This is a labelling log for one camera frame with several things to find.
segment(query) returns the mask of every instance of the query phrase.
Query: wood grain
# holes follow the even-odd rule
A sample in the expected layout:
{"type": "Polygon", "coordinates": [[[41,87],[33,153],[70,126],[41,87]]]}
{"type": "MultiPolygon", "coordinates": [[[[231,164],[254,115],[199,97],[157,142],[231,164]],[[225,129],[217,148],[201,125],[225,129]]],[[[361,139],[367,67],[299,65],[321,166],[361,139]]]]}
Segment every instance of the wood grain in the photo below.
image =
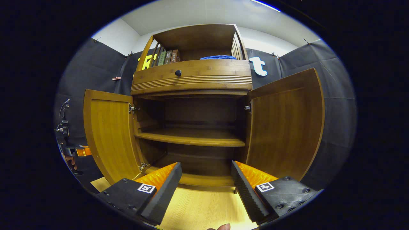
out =
{"type": "Polygon", "coordinates": [[[146,59],[146,56],[148,55],[149,48],[151,47],[152,42],[153,42],[153,36],[151,36],[151,37],[149,38],[148,42],[146,43],[146,46],[145,46],[144,50],[143,50],[142,53],[141,53],[141,57],[140,57],[140,60],[141,60],[141,61],[138,62],[138,66],[136,66],[136,71],[141,71],[141,70],[142,70],[142,68],[143,68],[143,66],[144,66],[144,62],[143,62],[142,60],[145,60],[145,59],[146,59]]]}
{"type": "Polygon", "coordinates": [[[247,164],[276,177],[301,180],[324,128],[324,97],[315,69],[249,92],[251,141],[247,164]]]}
{"type": "Polygon", "coordinates": [[[168,50],[230,49],[233,24],[202,24],[179,27],[154,34],[168,50]]]}
{"type": "Polygon", "coordinates": [[[247,56],[246,47],[244,46],[243,39],[241,38],[241,35],[240,35],[240,31],[238,30],[236,25],[234,25],[234,28],[236,30],[237,41],[240,44],[241,53],[244,56],[242,59],[248,61],[249,57],[247,56]]]}
{"type": "Polygon", "coordinates": [[[158,227],[165,230],[206,230],[217,229],[227,223],[230,223],[232,230],[257,227],[249,219],[233,188],[192,189],[187,185],[179,185],[158,227]]]}
{"type": "Polygon", "coordinates": [[[140,173],[133,116],[128,112],[132,100],[130,96],[85,90],[85,135],[95,163],[110,184],[140,173]]]}
{"type": "Polygon", "coordinates": [[[153,92],[147,94],[138,95],[138,97],[160,97],[168,98],[169,96],[183,96],[186,95],[237,95],[237,96],[244,96],[247,95],[248,90],[179,90],[179,91],[171,91],[171,92],[153,92]]]}
{"type": "Polygon", "coordinates": [[[165,122],[221,124],[235,120],[234,98],[177,98],[165,101],[165,122]]]}
{"type": "Polygon", "coordinates": [[[155,46],[155,49],[153,50],[153,53],[152,53],[152,58],[149,60],[149,68],[151,68],[152,67],[152,60],[153,60],[153,57],[155,57],[155,54],[156,54],[156,49],[157,49],[157,46],[159,45],[159,43],[157,42],[156,43],[156,46],[155,46]]]}
{"type": "Polygon", "coordinates": [[[175,144],[220,147],[240,147],[245,145],[232,131],[222,129],[166,128],[136,133],[135,136],[175,144]]]}
{"type": "Polygon", "coordinates": [[[183,50],[183,52],[180,53],[180,59],[182,61],[200,60],[203,57],[215,55],[231,55],[231,51],[230,49],[183,50]]]}
{"type": "Polygon", "coordinates": [[[251,79],[251,72],[249,62],[243,60],[208,59],[181,61],[136,71],[132,87],[152,81],[181,80],[186,77],[195,76],[236,76],[250,77],[251,79]],[[180,77],[175,75],[177,70],[182,71],[180,77]]]}

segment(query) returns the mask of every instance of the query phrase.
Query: cabinet top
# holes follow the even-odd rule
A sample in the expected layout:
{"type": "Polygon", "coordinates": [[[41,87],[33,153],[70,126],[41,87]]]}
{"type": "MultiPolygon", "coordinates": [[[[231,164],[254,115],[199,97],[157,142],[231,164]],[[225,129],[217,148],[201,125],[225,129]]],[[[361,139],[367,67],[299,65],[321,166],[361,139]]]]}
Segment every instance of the cabinet top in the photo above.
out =
{"type": "Polygon", "coordinates": [[[167,30],[153,38],[169,50],[231,49],[236,31],[235,24],[200,24],[167,30]]]}

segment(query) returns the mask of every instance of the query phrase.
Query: black backdrop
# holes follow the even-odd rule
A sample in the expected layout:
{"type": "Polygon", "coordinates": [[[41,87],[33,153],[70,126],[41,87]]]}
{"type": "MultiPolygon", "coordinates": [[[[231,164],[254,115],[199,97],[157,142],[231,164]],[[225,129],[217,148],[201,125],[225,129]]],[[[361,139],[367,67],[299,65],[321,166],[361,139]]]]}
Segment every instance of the black backdrop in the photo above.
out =
{"type": "MultiPolygon", "coordinates": [[[[60,76],[77,49],[99,28],[147,2],[6,2],[6,229],[137,228],[76,181],[56,154],[51,121],[60,76]]],[[[265,2],[306,24],[340,55],[358,107],[356,139],[340,173],[314,202],[271,228],[402,228],[408,2],[265,2]]]]}

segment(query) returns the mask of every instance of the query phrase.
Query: open cabinet door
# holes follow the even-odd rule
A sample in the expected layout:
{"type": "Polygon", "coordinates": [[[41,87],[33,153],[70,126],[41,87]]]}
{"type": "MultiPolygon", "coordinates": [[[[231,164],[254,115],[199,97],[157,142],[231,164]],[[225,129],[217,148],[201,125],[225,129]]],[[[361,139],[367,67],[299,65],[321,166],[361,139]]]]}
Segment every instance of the open cabinet door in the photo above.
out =
{"type": "Polygon", "coordinates": [[[247,165],[300,181],[315,158],[324,129],[324,96],[316,70],[271,82],[248,96],[247,165]]]}
{"type": "Polygon", "coordinates": [[[122,178],[134,179],[140,174],[140,161],[129,113],[130,96],[86,90],[84,128],[95,163],[113,185],[122,178]]]}

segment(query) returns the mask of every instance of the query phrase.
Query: wooden floor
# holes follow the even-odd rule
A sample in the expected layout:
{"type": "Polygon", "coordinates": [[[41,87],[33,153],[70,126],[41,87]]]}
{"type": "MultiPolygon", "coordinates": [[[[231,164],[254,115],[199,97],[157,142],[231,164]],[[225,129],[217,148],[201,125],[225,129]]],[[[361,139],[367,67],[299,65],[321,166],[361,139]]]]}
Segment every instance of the wooden floor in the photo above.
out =
{"type": "Polygon", "coordinates": [[[233,187],[195,187],[181,185],[176,188],[162,224],[163,230],[217,229],[230,223],[232,230],[250,230],[252,223],[233,187]]]}

